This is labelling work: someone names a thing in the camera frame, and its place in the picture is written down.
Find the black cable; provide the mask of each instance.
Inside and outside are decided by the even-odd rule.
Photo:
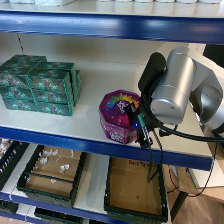
[[[218,143],[216,143],[216,146],[215,146],[215,153],[214,153],[214,156],[213,156],[213,163],[212,163],[212,165],[211,165],[211,169],[210,169],[210,173],[209,173],[208,179],[207,179],[207,181],[206,181],[206,183],[205,183],[205,186],[203,187],[202,191],[199,192],[199,193],[196,194],[196,195],[189,195],[187,192],[180,191],[180,190],[178,189],[178,187],[177,187],[177,186],[174,184],[174,182],[173,182],[173,179],[172,179],[172,177],[171,177],[171,173],[170,173],[170,167],[169,167],[170,180],[171,180],[171,182],[173,183],[173,186],[175,187],[174,190],[178,190],[179,192],[185,193],[185,194],[187,194],[187,197],[191,197],[191,198],[198,197],[199,195],[201,195],[201,194],[204,192],[204,190],[205,190],[205,188],[207,187],[207,184],[208,184],[208,182],[209,182],[209,180],[210,180],[210,177],[211,177],[211,175],[212,175],[213,167],[214,167],[214,164],[215,164],[215,157],[216,157],[217,145],[218,145]]]
[[[153,173],[153,175],[150,177],[149,181],[151,181],[151,180],[155,177],[155,175],[156,175],[157,172],[159,171],[159,168],[160,168],[160,166],[162,165],[162,161],[163,161],[163,148],[162,148],[162,144],[161,144],[161,142],[159,141],[159,138],[158,138],[158,136],[157,136],[155,130],[153,130],[152,132],[153,132],[153,134],[154,134],[154,136],[155,136],[155,139],[156,139],[156,141],[157,141],[157,143],[158,143],[158,145],[159,145],[159,148],[160,148],[161,153],[160,153],[160,162],[159,162],[159,166],[157,166],[156,171],[155,171],[155,172]]]
[[[202,136],[197,136],[197,135],[190,135],[190,134],[186,134],[186,133],[182,133],[182,132],[179,132],[179,131],[176,131],[176,130],[173,130],[173,129],[170,129],[170,128],[167,128],[165,126],[163,126],[161,124],[161,122],[159,122],[156,117],[152,114],[152,112],[148,109],[150,108],[150,104],[148,102],[146,102],[148,105],[146,106],[145,105],[145,101],[147,101],[147,99],[145,98],[145,96],[142,94],[141,96],[142,98],[142,106],[144,108],[144,112],[146,113],[145,115],[148,116],[149,118],[151,118],[150,120],[156,125],[158,126],[159,128],[161,128],[162,130],[166,131],[166,132],[169,132],[171,134],[174,134],[174,135],[177,135],[179,137],[182,137],[182,138],[187,138],[187,139],[191,139],[191,140],[194,140],[194,141],[201,141],[201,142],[217,142],[217,143],[224,143],[224,138],[211,138],[211,137],[202,137]]]
[[[169,193],[172,193],[176,190],[177,188],[175,187],[172,191],[167,191],[166,193],[169,194]]]

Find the purple container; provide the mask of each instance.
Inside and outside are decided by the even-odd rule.
[[[100,122],[107,138],[127,144],[137,139],[137,132],[129,120],[124,108],[134,102],[139,106],[139,96],[135,93],[117,90],[104,96],[100,106]]]

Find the gray robot arm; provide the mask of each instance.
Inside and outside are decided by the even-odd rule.
[[[178,125],[193,92],[201,123],[224,137],[223,87],[223,68],[188,48],[175,48],[167,59],[167,73],[153,93],[151,111],[161,122]]]

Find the white wall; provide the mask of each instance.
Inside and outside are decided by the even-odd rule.
[[[53,36],[37,34],[0,34],[0,62],[14,54],[46,55],[48,61],[75,62],[77,69],[127,70],[142,72],[150,55],[158,51],[168,56],[187,43],[121,40],[109,38]]]

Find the stack of green boxes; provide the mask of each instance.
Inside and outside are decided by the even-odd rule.
[[[45,56],[15,55],[0,67],[0,94],[7,109],[72,116],[80,96],[80,71],[73,63]]]
[[[80,71],[73,63],[40,62],[28,74],[38,111],[71,116],[80,96]]]
[[[15,55],[0,67],[0,94],[7,109],[37,111],[26,77],[41,61],[46,57]]]

